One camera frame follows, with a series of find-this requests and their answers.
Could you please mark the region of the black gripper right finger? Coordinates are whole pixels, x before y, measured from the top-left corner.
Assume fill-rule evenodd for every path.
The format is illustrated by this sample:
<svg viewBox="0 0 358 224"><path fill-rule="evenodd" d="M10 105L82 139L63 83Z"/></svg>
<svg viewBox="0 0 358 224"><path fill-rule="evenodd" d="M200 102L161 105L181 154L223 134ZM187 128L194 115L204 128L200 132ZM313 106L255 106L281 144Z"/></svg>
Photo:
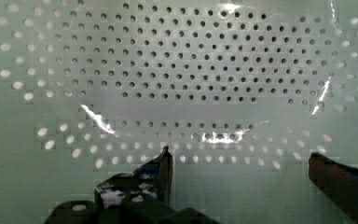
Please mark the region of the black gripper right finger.
<svg viewBox="0 0 358 224"><path fill-rule="evenodd" d="M358 224L358 168L312 152L309 158L309 179Z"/></svg>

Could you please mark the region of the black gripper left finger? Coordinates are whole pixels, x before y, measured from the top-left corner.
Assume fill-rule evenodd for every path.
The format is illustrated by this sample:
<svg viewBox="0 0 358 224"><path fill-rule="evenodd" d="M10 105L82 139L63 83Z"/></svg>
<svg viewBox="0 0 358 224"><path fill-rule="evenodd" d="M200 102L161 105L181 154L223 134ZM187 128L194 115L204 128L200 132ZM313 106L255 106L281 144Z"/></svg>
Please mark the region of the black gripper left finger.
<svg viewBox="0 0 358 224"><path fill-rule="evenodd" d="M173 156L168 146L151 161L132 173L120 173L100 183L94 190L94 202L102 209L121 205L125 199L149 195L166 205L172 191Z"/></svg>

